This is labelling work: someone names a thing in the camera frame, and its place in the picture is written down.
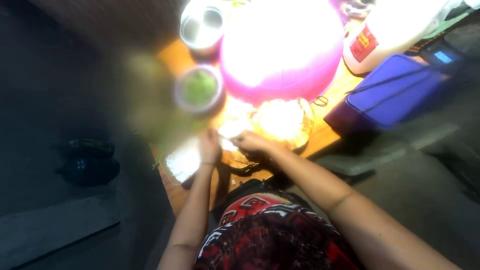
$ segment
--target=metal bowl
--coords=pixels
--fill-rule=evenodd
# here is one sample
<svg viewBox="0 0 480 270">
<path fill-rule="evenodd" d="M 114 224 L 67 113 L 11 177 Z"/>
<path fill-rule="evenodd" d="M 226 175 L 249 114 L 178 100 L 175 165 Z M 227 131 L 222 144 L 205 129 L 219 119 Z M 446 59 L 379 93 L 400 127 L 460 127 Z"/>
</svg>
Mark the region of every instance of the metal bowl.
<svg viewBox="0 0 480 270">
<path fill-rule="evenodd" d="M 223 13 L 212 6 L 189 10 L 180 23 L 180 38 L 194 53 L 202 56 L 218 51 L 223 36 Z"/>
<path fill-rule="evenodd" d="M 195 106 L 193 104 L 188 103 L 184 97 L 183 97 L 183 83 L 184 81 L 191 76 L 193 73 L 203 70 L 210 74 L 213 78 L 216 80 L 216 93 L 212 97 L 212 100 L 201 106 Z M 187 71 L 185 74 L 183 74 L 178 81 L 175 84 L 175 93 L 174 93 L 174 99 L 178 106 L 184 110 L 191 111 L 191 112 L 196 112 L 196 113 L 206 113 L 210 110 L 212 110 L 220 101 L 221 101 L 221 96 L 223 94 L 223 80 L 222 76 L 220 75 L 220 72 L 211 65 L 197 65 L 194 68 L 190 69 Z"/>
</svg>

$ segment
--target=plastic bottle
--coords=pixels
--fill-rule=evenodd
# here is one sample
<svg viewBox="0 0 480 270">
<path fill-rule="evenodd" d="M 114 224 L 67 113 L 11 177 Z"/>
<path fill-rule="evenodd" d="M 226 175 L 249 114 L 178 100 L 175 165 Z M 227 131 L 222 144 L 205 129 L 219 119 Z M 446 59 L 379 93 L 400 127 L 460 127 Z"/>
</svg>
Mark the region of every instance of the plastic bottle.
<svg viewBox="0 0 480 270">
<path fill-rule="evenodd" d="M 354 74 L 372 71 L 437 28 L 448 0 L 380 0 L 345 38 L 343 59 Z"/>
</svg>

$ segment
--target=white food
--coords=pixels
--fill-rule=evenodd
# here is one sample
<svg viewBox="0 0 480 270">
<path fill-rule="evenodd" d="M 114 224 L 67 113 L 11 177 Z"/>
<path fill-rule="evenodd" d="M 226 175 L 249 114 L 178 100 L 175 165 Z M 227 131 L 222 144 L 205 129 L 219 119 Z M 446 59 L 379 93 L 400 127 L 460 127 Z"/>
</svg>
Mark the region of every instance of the white food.
<svg viewBox="0 0 480 270">
<path fill-rule="evenodd" d="M 239 118 L 225 122 L 225 124 L 218 129 L 218 133 L 223 136 L 220 141 L 222 149 L 232 152 L 237 151 L 238 147 L 226 138 L 235 137 L 244 130 L 253 130 L 253 123 L 248 118 Z"/>
<path fill-rule="evenodd" d="M 297 100 L 285 102 L 278 99 L 264 103 L 253 116 L 253 122 L 276 140 L 291 140 L 302 131 L 303 115 Z"/>
<path fill-rule="evenodd" d="M 200 139 L 197 137 L 186 140 L 177 150 L 169 154 L 165 161 L 173 176 L 183 183 L 200 167 Z"/>
</svg>

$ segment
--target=bowl of green food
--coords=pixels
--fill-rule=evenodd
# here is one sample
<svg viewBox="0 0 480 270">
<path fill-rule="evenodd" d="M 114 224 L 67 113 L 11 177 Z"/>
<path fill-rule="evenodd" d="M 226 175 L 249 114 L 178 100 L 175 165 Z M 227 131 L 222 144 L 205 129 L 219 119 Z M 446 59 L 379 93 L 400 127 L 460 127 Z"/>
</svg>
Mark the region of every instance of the bowl of green food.
<svg viewBox="0 0 480 270">
<path fill-rule="evenodd" d="M 175 86 L 175 101 L 184 110 L 208 112 L 220 101 L 223 81 L 211 65 L 198 65 L 187 71 Z"/>
</svg>

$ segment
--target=hand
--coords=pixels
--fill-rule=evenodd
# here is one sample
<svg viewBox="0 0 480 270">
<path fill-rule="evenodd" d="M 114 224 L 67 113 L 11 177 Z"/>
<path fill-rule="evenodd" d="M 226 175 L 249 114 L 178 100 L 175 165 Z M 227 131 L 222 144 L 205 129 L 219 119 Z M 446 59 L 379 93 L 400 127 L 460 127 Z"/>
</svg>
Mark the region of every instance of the hand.
<svg viewBox="0 0 480 270">
<path fill-rule="evenodd" d="M 275 142 L 249 130 L 242 131 L 238 136 L 230 138 L 230 141 L 241 151 L 245 152 L 265 153 L 269 149 L 278 146 Z"/>
<path fill-rule="evenodd" d="M 221 155 L 216 129 L 207 129 L 200 134 L 200 156 L 203 164 L 214 165 Z"/>
</svg>

